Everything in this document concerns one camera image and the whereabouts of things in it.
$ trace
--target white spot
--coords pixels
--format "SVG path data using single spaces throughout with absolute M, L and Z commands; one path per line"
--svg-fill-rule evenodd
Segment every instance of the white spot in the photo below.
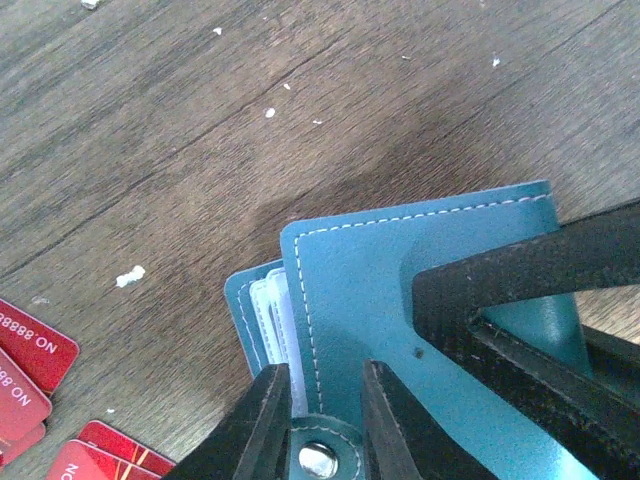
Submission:
M 31 299 L 31 303 L 34 305 L 41 305 L 43 303 L 51 303 L 48 299 L 41 297 L 40 295 L 36 295 Z
M 95 10 L 98 8 L 98 4 L 100 0 L 80 0 L 80 5 L 82 5 L 87 10 Z
M 131 283 L 135 283 L 144 277 L 145 271 L 140 265 L 136 265 L 133 267 L 129 273 L 125 273 L 124 275 L 120 275 L 116 278 L 116 285 L 120 288 L 124 288 Z

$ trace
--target wooden table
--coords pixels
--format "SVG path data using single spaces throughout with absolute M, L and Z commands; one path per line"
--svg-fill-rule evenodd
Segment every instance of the wooden table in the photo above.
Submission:
M 249 382 L 224 281 L 293 219 L 537 178 L 563 220 L 640 196 L 638 25 L 635 0 L 2 1 L 0 296 L 82 346 L 8 478 L 92 418 L 194 448 Z M 640 341 L 639 289 L 579 303 Z

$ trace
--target blue leather case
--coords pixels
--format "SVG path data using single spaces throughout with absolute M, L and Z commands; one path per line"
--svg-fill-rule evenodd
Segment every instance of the blue leather case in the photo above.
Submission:
M 418 337 L 411 326 L 411 283 L 418 272 L 557 227 L 546 182 L 287 226 L 281 248 L 309 411 L 316 414 L 309 418 L 321 419 L 316 425 L 325 433 L 324 421 L 342 425 L 343 430 L 334 431 L 359 432 L 362 363 L 375 358 L 388 363 L 449 435 L 499 478 L 594 478 L 543 430 Z M 255 333 L 255 317 L 232 300 L 251 278 L 279 266 L 272 265 L 259 267 L 259 274 L 237 274 L 244 275 L 242 279 L 231 277 L 226 289 L 254 375 L 259 362 L 251 357 L 263 355 L 264 364 L 264 348 L 254 348 L 259 332 L 252 340 L 242 330 L 253 328 Z M 243 295 L 240 291 L 237 299 L 242 301 Z M 589 373 L 572 296 L 494 307 L 487 315 Z M 353 434 L 349 438 L 357 441 Z M 348 442 L 342 443 L 347 447 L 336 451 L 348 455 Z M 354 448 L 361 452 L 359 444 Z M 362 471 L 343 469 L 337 478 L 362 478 Z

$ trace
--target wallet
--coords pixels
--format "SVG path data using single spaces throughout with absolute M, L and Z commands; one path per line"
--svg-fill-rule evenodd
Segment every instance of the wallet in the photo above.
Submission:
M 544 430 L 454 364 L 412 327 L 421 271 L 558 228 L 548 182 L 295 221 L 282 259 L 232 275 L 225 296 L 252 375 L 288 363 L 295 452 L 321 443 L 334 477 L 364 479 L 360 390 L 366 359 L 387 363 L 447 433 L 501 479 L 595 478 Z M 590 374 L 572 295 L 483 312 Z

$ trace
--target brown wooden surface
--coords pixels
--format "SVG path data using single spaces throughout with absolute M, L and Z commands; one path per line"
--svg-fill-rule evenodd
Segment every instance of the brown wooden surface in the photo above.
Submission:
M 635 0 L 0 2 L 0 295 L 82 347 L 4 475 L 92 418 L 189 452 L 249 381 L 224 281 L 292 219 L 537 178 L 562 219 L 640 196 L 639 25 Z M 579 300 L 640 341 L 638 289 Z

